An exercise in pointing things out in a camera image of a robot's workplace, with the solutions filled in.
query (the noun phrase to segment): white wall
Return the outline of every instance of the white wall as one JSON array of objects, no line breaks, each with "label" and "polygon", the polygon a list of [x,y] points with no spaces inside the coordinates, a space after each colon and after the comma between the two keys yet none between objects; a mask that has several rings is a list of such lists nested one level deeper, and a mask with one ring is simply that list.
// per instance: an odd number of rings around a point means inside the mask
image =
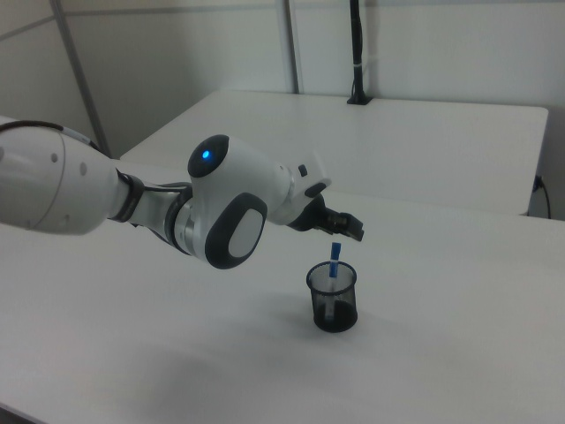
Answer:
[{"label": "white wall", "polygon": [[[565,4],[371,3],[362,10],[368,93],[547,107],[539,173],[546,177],[554,216],[565,219]],[[291,6],[301,92],[348,95],[349,2],[294,0]],[[533,215],[544,216],[543,194],[533,197]]]},{"label": "white wall", "polygon": [[274,0],[63,7],[114,157],[216,89],[290,91]]},{"label": "white wall", "polygon": [[0,1],[0,115],[94,132],[48,0]]}]

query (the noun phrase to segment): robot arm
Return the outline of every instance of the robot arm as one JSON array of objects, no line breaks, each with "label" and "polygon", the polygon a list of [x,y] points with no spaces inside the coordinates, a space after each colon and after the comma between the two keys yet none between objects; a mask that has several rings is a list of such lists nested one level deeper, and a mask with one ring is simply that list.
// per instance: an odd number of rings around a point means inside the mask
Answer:
[{"label": "robot arm", "polygon": [[192,153],[191,184],[151,185],[64,132],[9,122],[0,117],[0,223],[84,234],[106,218],[129,222],[219,269],[252,254],[266,220],[363,237],[359,220],[325,207],[330,180],[314,154],[286,167],[216,135]]}]

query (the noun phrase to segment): black mesh cup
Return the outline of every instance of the black mesh cup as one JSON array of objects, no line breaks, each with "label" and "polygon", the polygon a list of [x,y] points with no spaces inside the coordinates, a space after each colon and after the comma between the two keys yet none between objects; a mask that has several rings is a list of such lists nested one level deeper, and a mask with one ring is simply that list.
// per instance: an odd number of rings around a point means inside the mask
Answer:
[{"label": "black mesh cup", "polygon": [[312,294],[314,323],[329,333],[339,333],[357,322],[355,282],[357,273],[345,262],[339,262],[337,277],[329,278],[329,261],[308,271],[306,284]]}]

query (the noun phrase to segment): blue marker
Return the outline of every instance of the blue marker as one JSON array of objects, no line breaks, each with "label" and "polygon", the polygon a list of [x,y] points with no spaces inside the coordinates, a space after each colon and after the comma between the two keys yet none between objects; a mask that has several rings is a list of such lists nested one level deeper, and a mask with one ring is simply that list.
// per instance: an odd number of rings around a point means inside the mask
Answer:
[{"label": "blue marker", "polygon": [[[335,283],[337,279],[337,267],[339,265],[339,253],[342,250],[341,243],[332,243],[332,255],[329,261],[329,278],[328,278],[328,292],[335,291]],[[326,313],[324,318],[326,321],[333,321],[335,313],[335,299],[333,296],[328,296],[326,301]]]}]

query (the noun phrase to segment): black cable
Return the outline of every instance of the black cable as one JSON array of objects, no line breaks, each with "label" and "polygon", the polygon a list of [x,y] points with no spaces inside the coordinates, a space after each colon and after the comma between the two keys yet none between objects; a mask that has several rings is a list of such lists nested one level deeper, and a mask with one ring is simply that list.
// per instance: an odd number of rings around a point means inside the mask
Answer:
[{"label": "black cable", "polygon": [[546,184],[543,180],[539,182],[539,186],[543,188],[544,194],[546,195],[546,203],[547,203],[547,219],[551,219],[551,204],[549,203],[549,193],[547,192]]},{"label": "black cable", "polygon": [[[359,32],[361,33],[361,51],[363,51],[363,27],[359,26]],[[353,84],[351,84],[351,98],[355,94],[355,78],[353,79]]]},{"label": "black cable", "polygon": [[[51,128],[52,130],[57,130],[61,133],[64,133],[64,127],[62,125],[54,124],[52,122],[31,121],[31,120],[11,121],[11,122],[7,122],[5,124],[1,124],[0,125],[0,133],[2,133],[4,131],[8,131],[8,130],[13,130],[14,128],[24,128],[24,127],[29,127],[29,126],[38,126],[38,127],[41,127],[41,128]],[[98,146],[96,146],[96,144],[92,140],[90,140],[90,142],[88,143],[88,146],[90,146],[91,148],[93,148],[97,152],[102,153],[104,155],[104,153],[98,148]]]},{"label": "black cable", "polygon": [[157,193],[181,193],[186,188],[186,186],[180,188],[178,185],[175,187],[164,188],[164,187],[145,187],[146,192],[157,192]]},{"label": "black cable", "polygon": [[0,133],[11,130],[13,128],[21,128],[24,126],[43,126],[45,128],[53,128],[54,130],[62,131],[63,127],[52,122],[44,121],[12,121],[0,125]]}]

